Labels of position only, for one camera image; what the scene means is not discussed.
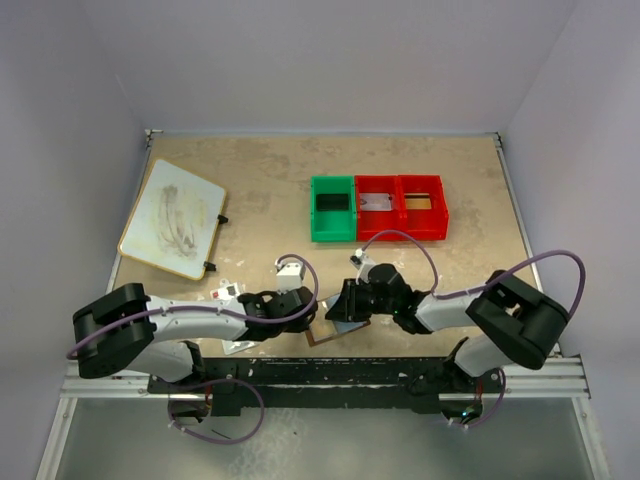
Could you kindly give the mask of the green plastic bin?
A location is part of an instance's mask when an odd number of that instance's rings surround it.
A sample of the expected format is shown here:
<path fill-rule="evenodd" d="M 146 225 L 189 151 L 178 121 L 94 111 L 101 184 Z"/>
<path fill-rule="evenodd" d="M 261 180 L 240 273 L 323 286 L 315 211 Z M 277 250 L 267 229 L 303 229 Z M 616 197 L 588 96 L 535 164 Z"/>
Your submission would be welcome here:
<path fill-rule="evenodd" d="M 354 176 L 312 176 L 310 179 L 310 235 L 315 243 L 356 240 Z"/>

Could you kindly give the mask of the gold card in bin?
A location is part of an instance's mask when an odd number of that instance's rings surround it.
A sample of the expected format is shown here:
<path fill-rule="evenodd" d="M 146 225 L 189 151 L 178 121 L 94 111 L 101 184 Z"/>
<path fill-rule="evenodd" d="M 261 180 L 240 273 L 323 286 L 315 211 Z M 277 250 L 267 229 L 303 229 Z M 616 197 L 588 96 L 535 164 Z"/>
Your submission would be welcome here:
<path fill-rule="evenodd" d="M 429 195 L 406 195 L 404 201 L 408 211 L 432 209 L 432 201 Z"/>

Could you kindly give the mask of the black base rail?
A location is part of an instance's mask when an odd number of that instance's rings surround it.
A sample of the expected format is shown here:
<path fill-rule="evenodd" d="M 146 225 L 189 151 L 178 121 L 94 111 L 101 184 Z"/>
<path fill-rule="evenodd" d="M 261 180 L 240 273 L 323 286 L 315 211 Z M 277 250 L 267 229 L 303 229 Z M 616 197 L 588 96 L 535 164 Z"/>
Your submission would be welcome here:
<path fill-rule="evenodd" d="M 203 374 L 175 384 L 152 375 L 148 390 L 172 400 L 207 393 L 213 416 L 236 416 L 261 405 L 481 412 L 481 395 L 503 388 L 500 371 L 472 378 L 457 371 L 449 357 L 204 358 Z"/>

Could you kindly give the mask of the brown leather card holder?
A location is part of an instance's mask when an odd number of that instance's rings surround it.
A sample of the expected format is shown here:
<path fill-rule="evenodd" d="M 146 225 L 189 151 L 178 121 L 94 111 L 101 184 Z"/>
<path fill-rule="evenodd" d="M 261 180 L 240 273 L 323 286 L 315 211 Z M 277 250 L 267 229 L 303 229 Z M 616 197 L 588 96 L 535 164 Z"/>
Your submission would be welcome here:
<path fill-rule="evenodd" d="M 371 324 L 369 320 L 357 323 L 327 320 L 326 314 L 336 303 L 338 297 L 339 295 L 335 294 L 318 302 L 315 317 L 305 331 L 307 343 L 310 347 L 336 340 Z"/>

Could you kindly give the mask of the black card in bin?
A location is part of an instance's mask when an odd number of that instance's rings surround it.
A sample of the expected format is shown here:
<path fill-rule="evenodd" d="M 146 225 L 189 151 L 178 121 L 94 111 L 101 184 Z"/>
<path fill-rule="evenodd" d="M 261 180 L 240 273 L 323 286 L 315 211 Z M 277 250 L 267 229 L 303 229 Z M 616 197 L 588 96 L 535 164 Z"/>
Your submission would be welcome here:
<path fill-rule="evenodd" d="M 315 196 L 315 209 L 325 211 L 349 211 L 351 207 L 348 193 L 321 193 Z"/>

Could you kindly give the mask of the red bin right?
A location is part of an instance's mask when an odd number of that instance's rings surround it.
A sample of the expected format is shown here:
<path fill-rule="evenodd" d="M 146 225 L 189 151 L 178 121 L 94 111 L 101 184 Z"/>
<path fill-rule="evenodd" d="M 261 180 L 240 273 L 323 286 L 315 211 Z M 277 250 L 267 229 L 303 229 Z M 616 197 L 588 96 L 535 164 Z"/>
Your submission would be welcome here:
<path fill-rule="evenodd" d="M 437 175 L 401 175 L 403 199 L 406 195 L 429 195 L 431 210 L 406 209 L 406 232 L 422 241 L 441 241 L 447 237 L 449 211 L 443 183 Z"/>

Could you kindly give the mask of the white magnetic stripe card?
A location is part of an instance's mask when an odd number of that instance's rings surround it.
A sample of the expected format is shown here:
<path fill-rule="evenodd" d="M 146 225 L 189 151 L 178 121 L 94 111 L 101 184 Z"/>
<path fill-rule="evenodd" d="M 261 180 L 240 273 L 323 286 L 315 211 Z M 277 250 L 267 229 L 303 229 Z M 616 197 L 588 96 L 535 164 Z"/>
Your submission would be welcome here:
<path fill-rule="evenodd" d="M 394 210 L 394 199 L 389 193 L 364 192 L 359 194 L 362 212 L 389 212 Z"/>

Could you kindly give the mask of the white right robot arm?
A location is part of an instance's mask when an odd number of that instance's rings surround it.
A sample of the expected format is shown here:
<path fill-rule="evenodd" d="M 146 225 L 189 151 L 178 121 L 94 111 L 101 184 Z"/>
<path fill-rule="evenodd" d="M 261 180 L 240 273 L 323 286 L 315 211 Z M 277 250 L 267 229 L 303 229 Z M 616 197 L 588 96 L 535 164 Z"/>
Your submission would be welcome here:
<path fill-rule="evenodd" d="M 325 318 L 359 323 L 373 315 L 391 316 L 409 334 L 477 326 L 482 333 L 462 341 L 444 369 L 456 391 L 504 365 L 541 369 L 570 320 L 558 302 L 504 270 L 478 293 L 443 299 L 411 288 L 391 264 L 372 267 L 365 280 L 346 279 Z"/>

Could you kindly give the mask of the white board yellow rim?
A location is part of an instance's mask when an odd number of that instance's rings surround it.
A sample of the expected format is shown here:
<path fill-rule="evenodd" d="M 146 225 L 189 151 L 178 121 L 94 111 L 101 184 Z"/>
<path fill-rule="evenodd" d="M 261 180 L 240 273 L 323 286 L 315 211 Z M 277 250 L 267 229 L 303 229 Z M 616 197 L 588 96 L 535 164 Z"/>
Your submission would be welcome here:
<path fill-rule="evenodd" d="M 156 159 L 118 244 L 119 253 L 174 275 L 204 277 L 226 190 L 166 160 Z"/>

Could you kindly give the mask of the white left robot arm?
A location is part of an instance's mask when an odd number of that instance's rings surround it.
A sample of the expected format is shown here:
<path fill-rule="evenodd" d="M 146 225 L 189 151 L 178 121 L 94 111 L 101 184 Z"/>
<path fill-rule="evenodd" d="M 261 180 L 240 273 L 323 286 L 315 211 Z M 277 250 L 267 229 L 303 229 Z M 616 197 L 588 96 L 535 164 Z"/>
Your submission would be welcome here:
<path fill-rule="evenodd" d="M 84 379 L 129 369 L 194 392 L 206 378 L 194 339 L 263 342 L 303 332 L 315 317 L 317 295 L 316 288 L 300 286 L 190 304 L 129 283 L 74 313 L 75 345 L 66 357 L 78 363 Z"/>

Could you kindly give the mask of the metal corner bracket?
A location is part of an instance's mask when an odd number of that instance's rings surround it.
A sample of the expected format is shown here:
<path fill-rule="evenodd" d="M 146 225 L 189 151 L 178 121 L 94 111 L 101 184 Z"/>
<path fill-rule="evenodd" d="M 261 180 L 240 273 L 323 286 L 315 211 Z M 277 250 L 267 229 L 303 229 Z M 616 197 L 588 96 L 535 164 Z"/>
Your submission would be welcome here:
<path fill-rule="evenodd" d="M 145 130 L 145 148 L 150 149 L 154 139 L 163 133 L 164 131 L 162 129 L 146 129 Z"/>

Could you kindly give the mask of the clear plastic packet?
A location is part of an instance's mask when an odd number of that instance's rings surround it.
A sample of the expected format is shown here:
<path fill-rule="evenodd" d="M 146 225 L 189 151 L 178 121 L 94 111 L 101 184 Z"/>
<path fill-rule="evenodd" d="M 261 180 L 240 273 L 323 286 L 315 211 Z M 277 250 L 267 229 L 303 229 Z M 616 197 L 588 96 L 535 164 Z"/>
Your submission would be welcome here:
<path fill-rule="evenodd" d="M 210 297 L 212 300 L 231 300 L 243 292 L 242 287 L 238 283 L 230 283 L 226 279 L 220 281 L 220 285 L 217 289 L 210 291 Z M 238 354 L 242 351 L 247 351 L 258 345 L 254 341 L 229 341 L 222 340 L 222 347 L 224 354 L 227 356 Z"/>

